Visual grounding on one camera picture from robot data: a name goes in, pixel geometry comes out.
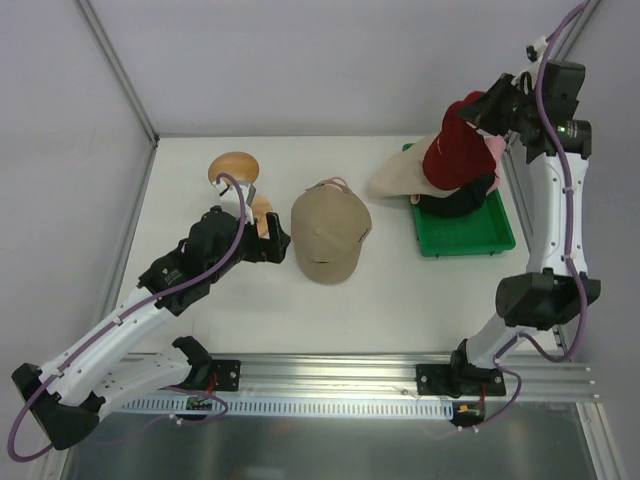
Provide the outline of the khaki sport baseball cap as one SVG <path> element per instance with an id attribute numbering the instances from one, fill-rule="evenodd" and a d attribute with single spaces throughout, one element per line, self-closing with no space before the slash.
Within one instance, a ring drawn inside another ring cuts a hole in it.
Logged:
<path id="1" fill-rule="evenodd" d="M 363 243 L 357 243 L 344 230 L 315 233 L 306 219 L 308 200 L 302 193 L 291 208 L 291 238 L 297 264 L 311 281 L 333 286 L 346 281 L 355 271 Z"/>

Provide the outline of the red baseball cap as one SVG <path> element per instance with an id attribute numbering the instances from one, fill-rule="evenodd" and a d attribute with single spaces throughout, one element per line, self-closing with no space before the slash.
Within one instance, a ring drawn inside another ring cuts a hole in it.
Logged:
<path id="1" fill-rule="evenodd" d="M 458 115 L 460 109 L 483 95 L 482 91 L 473 91 L 451 104 L 444 114 L 440 133 L 425 153 L 424 176 L 439 190 L 462 188 L 476 178 L 495 173 L 496 161 L 484 137 Z"/>

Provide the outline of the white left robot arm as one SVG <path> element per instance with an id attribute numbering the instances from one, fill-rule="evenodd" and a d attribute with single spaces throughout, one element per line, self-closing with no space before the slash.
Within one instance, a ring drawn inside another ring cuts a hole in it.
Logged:
<path id="1" fill-rule="evenodd" d="M 25 401 L 20 414 L 33 415 L 52 448 L 83 441 L 110 413 L 164 388 L 235 391 L 230 372 L 239 362 L 215 360 L 191 336 L 123 372 L 114 367 L 143 339 L 206 297 L 214 283 L 242 261 L 281 263 L 290 243 L 277 213 L 264 216 L 268 234 L 214 207 L 187 238 L 156 259 L 136 287 L 74 346 L 38 366 L 24 363 L 11 375 Z"/>

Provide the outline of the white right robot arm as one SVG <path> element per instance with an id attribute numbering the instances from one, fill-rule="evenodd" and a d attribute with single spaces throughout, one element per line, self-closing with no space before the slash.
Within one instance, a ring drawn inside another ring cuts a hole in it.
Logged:
<path id="1" fill-rule="evenodd" d="M 583 321 L 601 283 L 590 278 L 582 241 L 582 196 L 592 128 L 577 120 L 583 65 L 542 63 L 536 73 L 502 75 L 458 115 L 491 135 L 515 133 L 525 148 L 533 188 L 533 238 L 524 273 L 501 280 L 496 312 L 463 340 L 438 373 L 416 368 L 422 393 L 459 398 L 506 393 L 499 361 L 538 333 Z"/>

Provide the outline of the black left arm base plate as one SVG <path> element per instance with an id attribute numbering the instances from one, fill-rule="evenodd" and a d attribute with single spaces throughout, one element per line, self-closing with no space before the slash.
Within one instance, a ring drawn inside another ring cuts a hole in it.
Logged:
<path id="1" fill-rule="evenodd" d="M 212 359 L 193 366 L 182 386 L 191 391 L 237 392 L 241 362 L 239 360 Z"/>

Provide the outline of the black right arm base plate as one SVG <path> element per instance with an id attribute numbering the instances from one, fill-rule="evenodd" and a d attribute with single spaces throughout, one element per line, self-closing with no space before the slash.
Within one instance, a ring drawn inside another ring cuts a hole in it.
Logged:
<path id="1" fill-rule="evenodd" d="M 417 391 L 420 396 L 504 397 L 506 387 L 498 369 L 473 365 L 454 367 L 450 364 L 418 364 L 415 367 Z"/>

